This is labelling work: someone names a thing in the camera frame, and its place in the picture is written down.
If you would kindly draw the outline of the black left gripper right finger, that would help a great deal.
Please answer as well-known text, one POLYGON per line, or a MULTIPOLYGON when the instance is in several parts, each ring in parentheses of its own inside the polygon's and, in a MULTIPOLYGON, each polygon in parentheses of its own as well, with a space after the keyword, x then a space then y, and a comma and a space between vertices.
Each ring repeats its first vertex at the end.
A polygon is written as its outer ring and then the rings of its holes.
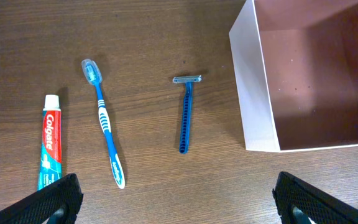
POLYGON ((358 209, 281 171, 272 195, 282 223, 358 223, 358 209))

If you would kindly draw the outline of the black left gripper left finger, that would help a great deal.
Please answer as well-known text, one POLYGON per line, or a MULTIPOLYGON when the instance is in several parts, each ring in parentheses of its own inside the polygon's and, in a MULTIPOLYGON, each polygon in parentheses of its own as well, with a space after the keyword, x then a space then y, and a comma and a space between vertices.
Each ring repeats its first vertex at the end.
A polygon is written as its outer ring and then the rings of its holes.
POLYGON ((77 175, 56 182, 0 211, 0 223, 74 223, 83 201, 77 175))

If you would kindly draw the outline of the Colgate toothpaste tube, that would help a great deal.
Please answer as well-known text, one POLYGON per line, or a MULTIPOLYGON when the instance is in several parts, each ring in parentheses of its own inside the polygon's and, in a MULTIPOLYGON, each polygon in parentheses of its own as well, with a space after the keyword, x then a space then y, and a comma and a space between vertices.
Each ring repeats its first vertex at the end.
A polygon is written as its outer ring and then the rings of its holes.
POLYGON ((42 144, 38 190, 62 178, 61 109, 58 95, 46 95, 42 120, 42 144))

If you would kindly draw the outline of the blue disposable razor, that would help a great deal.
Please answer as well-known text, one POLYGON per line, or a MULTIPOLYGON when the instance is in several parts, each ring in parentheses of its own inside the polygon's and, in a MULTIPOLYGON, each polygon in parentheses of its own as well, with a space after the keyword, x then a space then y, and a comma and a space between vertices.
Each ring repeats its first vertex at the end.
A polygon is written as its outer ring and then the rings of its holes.
POLYGON ((184 84, 185 95, 183 97, 183 109, 181 119, 181 131, 180 131, 180 145, 179 152, 186 154, 190 145, 190 129, 191 129, 191 114, 193 103, 193 84, 202 80, 201 75, 196 76, 182 76, 174 77, 174 84, 184 84))

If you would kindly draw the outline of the blue white toothbrush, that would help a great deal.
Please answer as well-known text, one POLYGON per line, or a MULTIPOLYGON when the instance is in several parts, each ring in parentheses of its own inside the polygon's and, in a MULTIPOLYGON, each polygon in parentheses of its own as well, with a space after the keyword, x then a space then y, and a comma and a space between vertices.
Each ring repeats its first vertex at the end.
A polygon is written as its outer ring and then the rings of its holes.
POLYGON ((111 130, 111 123, 106 109, 103 92, 101 89, 101 82, 103 80, 102 74, 94 60, 88 58, 84 59, 81 62, 81 67, 85 75, 85 78, 91 85, 95 87, 96 90, 96 97, 98 100, 98 119, 108 147, 109 161, 112 170, 112 175, 114 177, 117 186, 120 189, 124 189, 126 186, 124 171, 121 162, 119 160, 119 156, 114 143, 112 130, 111 130))

